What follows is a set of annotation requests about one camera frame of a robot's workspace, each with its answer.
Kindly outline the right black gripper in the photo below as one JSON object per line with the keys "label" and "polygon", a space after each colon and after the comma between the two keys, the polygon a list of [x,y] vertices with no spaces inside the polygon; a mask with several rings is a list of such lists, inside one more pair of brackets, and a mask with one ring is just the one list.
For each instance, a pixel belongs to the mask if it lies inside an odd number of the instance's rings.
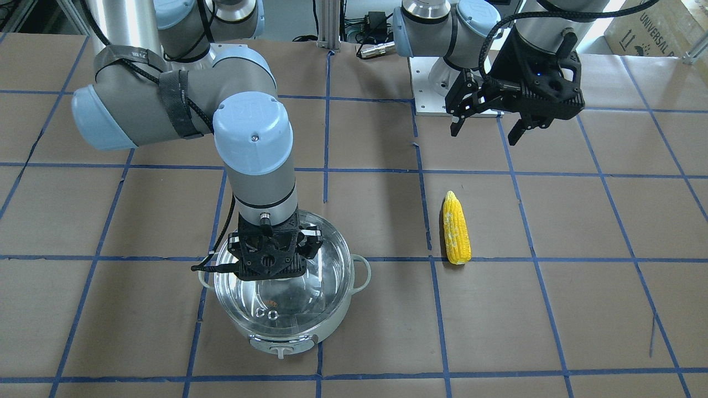
{"label": "right black gripper", "polygon": [[320,222],[306,221],[308,211],[296,211],[285,222],[251,224],[238,216],[238,228],[228,236],[228,272],[243,281],[294,278],[304,275],[324,238]]}

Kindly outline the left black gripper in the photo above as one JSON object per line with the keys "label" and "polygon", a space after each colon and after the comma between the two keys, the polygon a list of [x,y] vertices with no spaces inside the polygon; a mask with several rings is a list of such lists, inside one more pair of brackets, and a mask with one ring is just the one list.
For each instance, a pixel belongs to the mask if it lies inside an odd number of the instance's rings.
{"label": "left black gripper", "polygon": [[[445,109],[452,116],[451,136],[458,135],[467,118],[492,108],[518,112],[536,121],[574,118],[586,105],[581,61],[573,50],[576,43],[576,33],[570,30],[562,36],[556,53],[546,53],[512,28],[487,81],[473,71],[460,71],[450,86]],[[516,146],[526,131],[538,128],[536,121],[516,121],[508,133],[508,144]]]}

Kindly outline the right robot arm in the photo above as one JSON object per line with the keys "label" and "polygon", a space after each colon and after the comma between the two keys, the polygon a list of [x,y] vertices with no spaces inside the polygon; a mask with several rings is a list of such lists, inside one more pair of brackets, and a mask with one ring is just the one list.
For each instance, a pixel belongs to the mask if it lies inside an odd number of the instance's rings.
{"label": "right robot arm", "polygon": [[99,150],[214,136],[232,186],[237,230],[191,269],[245,281],[304,275],[324,238],[301,225],[293,129],[264,57],[217,39],[250,38],[261,1],[81,1],[97,38],[95,81],[72,99],[81,136]]}

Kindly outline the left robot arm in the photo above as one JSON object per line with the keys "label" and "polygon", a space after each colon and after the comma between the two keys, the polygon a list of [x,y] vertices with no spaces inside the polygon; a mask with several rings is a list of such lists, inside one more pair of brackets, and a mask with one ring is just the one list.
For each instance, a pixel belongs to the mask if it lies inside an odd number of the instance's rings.
{"label": "left robot arm", "polygon": [[451,73],[442,83],[450,131],[487,110],[516,113],[515,145],[531,129],[584,109],[577,42],[605,17],[605,1],[525,1],[507,16],[486,1],[404,1],[393,13],[400,56],[433,56]]}

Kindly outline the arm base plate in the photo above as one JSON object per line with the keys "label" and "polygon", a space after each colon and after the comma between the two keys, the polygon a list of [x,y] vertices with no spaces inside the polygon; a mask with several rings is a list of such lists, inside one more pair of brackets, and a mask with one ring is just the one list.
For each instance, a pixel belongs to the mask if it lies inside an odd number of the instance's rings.
{"label": "arm base plate", "polygon": [[445,96],[460,71],[450,67],[441,56],[410,57],[409,66],[417,113],[423,116],[449,116]]}

